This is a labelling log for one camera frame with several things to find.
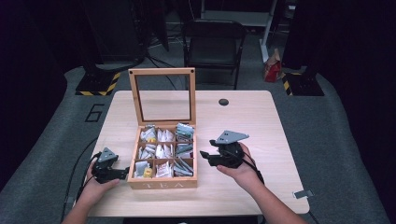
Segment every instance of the electrical cord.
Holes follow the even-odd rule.
[[[257,177],[260,179],[260,181],[264,184],[264,178],[262,178],[262,173],[257,169],[256,162],[254,162],[254,160],[251,159],[251,157],[250,157],[246,152],[244,152],[244,154],[245,154],[246,156],[248,156],[248,158],[253,162],[253,164],[251,164],[250,162],[246,161],[245,159],[242,159],[242,162],[244,162],[244,163],[246,163],[248,166],[250,166],[251,169],[253,169],[254,172],[256,172],[256,175],[257,175]]]
[[[88,173],[88,169],[90,168],[93,159],[99,158],[101,154],[102,154],[102,152],[96,153],[96,154],[93,155],[92,158],[88,161],[87,166],[85,167],[85,172],[84,172],[84,174],[82,175],[81,185],[80,185],[80,187],[79,187],[79,189],[78,189],[78,194],[77,194],[77,197],[76,197],[76,201],[78,201],[79,196],[81,195],[82,191],[83,191],[84,188],[85,188],[85,185],[88,183],[89,180],[91,180],[91,179],[93,178],[93,176],[91,176],[91,178],[90,178],[89,180],[85,181],[86,176],[87,176],[87,173]]]
[[[194,13],[192,12],[192,7],[191,7],[191,1],[190,0],[189,0],[189,5],[190,5],[190,12],[191,12],[191,15],[192,15],[192,19],[195,20]]]
[[[159,61],[158,63],[169,64],[169,63],[163,62],[163,61],[161,61],[161,60],[159,60],[159,59],[157,59],[157,58],[151,57],[151,56],[149,55],[149,53],[147,53],[146,57],[147,57],[157,68],[159,68],[160,66],[158,66],[158,64],[156,64],[156,63],[154,62],[154,60],[157,61],[157,62]],[[172,85],[172,87],[174,88],[174,90],[177,91],[177,88],[176,88],[175,84],[173,83],[172,79],[171,79],[169,76],[165,76],[165,77],[169,80],[169,82],[171,83],[171,85]]]
[[[311,211],[308,212],[308,214],[314,219],[315,223],[319,224],[318,220],[315,218],[314,214],[312,214]]]
[[[84,152],[85,152],[85,151],[90,147],[90,145],[91,145],[92,143],[94,143],[97,139],[98,139],[98,137],[93,138],[93,139],[91,140],[91,142],[90,142],[87,146],[85,146],[84,150],[81,152],[81,154],[79,154],[78,159],[77,159],[76,163],[75,163],[74,166],[73,166],[72,174],[71,174],[70,177],[69,177],[69,182],[68,182],[68,184],[67,184],[67,189],[66,189],[66,193],[65,193],[65,196],[64,196],[64,207],[63,207],[63,210],[62,210],[61,223],[64,221],[64,211],[66,210],[66,205],[67,205],[67,199],[68,199],[68,197],[69,197],[70,186],[71,186],[71,184],[72,184],[73,175],[74,175],[74,173],[75,173],[75,171],[76,171],[76,167],[77,167],[77,165],[78,165],[79,159],[81,159],[81,157],[82,157],[82,155],[84,154]]]

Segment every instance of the wooden box lid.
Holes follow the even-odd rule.
[[[139,126],[177,125],[180,122],[196,124],[195,68],[132,68],[128,71]],[[143,82],[147,85],[155,83],[156,77],[168,78],[169,82],[173,77],[180,84],[184,80],[185,85],[179,85],[182,87],[178,90],[173,83],[170,83],[169,87],[158,84],[146,89],[141,87]],[[186,104],[182,104],[185,106],[180,107],[180,101],[185,102]]]

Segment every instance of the gray carpet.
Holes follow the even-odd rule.
[[[332,85],[318,75],[324,97],[291,97],[281,80],[266,83],[259,35],[249,35],[244,48],[238,90],[267,90],[288,138],[305,189],[316,194],[308,199],[319,223],[389,223],[373,183],[350,133],[346,113]],[[273,46],[282,52],[285,37],[276,36]],[[182,47],[171,40],[170,51],[149,49],[174,66],[183,66]],[[154,67],[145,60],[138,67]],[[60,221],[68,178],[78,155],[98,136],[112,96],[76,96],[75,88],[84,71],[65,74],[67,92],[47,129],[0,193],[0,223],[57,223]],[[167,80],[161,85],[169,85]],[[198,86],[197,89],[232,87]],[[115,91],[130,90],[127,72],[122,72]],[[85,122],[93,105],[103,111],[98,122]],[[89,146],[77,166],[71,187],[75,196],[84,166],[92,154]],[[303,217],[315,223],[309,215]],[[122,223],[122,218],[90,217],[89,223]]]

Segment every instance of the tea bag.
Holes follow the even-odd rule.
[[[163,131],[161,131],[161,129],[157,132],[157,139],[159,142],[163,142]]]
[[[165,142],[173,142],[174,141],[174,137],[175,135],[169,131],[169,130],[165,130]]]
[[[172,177],[172,168],[169,161],[164,164],[157,165],[157,174],[155,177]]]
[[[194,135],[194,128],[188,124],[179,123],[176,129],[176,139],[178,142],[190,142]]]
[[[186,162],[180,160],[180,163],[175,161],[174,172],[176,176],[192,176],[193,169]]]
[[[145,173],[145,168],[149,166],[149,163],[147,161],[137,161],[134,166],[136,167],[134,178],[141,178]]]
[[[164,151],[165,158],[168,158],[168,159],[172,158],[172,151],[171,150],[172,149],[169,146],[163,145],[163,151]]]
[[[163,159],[164,158],[164,151],[163,151],[163,147],[161,145],[158,145],[157,149],[155,149],[155,157],[157,159]]]
[[[138,154],[138,158],[139,158],[139,159],[142,158],[142,154],[143,154],[143,148],[140,147],[140,148],[139,148],[139,154]]]
[[[156,142],[157,138],[155,134],[155,128],[151,127],[147,131],[142,132],[140,134],[140,138],[142,139],[143,142],[150,142],[150,143]]]
[[[165,131],[158,130],[157,139],[159,142],[173,142],[174,135],[169,130],[165,130]]]
[[[147,144],[145,147],[145,150],[149,153],[154,154],[155,153],[155,145]]]
[[[149,164],[148,164],[148,166],[145,168],[145,171],[143,173],[143,177],[149,178],[149,177],[151,177],[151,174],[152,174],[152,169],[149,167]]]
[[[191,158],[192,144],[178,144],[176,150],[176,157]]]

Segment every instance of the wooden box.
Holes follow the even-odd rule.
[[[130,173],[128,174],[128,183],[132,189],[191,189],[197,188],[197,147],[196,147],[196,116],[195,116],[195,69],[194,68],[144,68],[129,69],[129,76],[134,97],[134,107],[138,119],[138,128],[136,141],[134,143],[133,157],[131,161]],[[169,80],[169,87],[166,89],[163,84],[155,84],[159,79]],[[175,84],[171,79],[180,84],[176,90]],[[143,83],[153,84],[155,91],[144,90]],[[179,142],[176,138],[170,142],[155,141],[145,142],[141,139],[140,134],[154,127],[156,133],[158,130],[168,130],[175,135],[179,123],[187,124],[193,127],[194,133],[192,140],[188,142]],[[149,159],[139,158],[139,148],[145,148],[147,144],[154,146],[167,145],[173,146],[173,155],[167,159]],[[172,167],[176,163],[181,164],[183,161],[176,157],[176,150],[180,144],[191,144],[192,152],[190,158],[182,159],[192,169],[192,175],[176,176],[172,169],[172,175],[168,177],[156,177],[158,165],[169,163]],[[150,177],[136,177],[136,163],[148,163],[151,168]]]

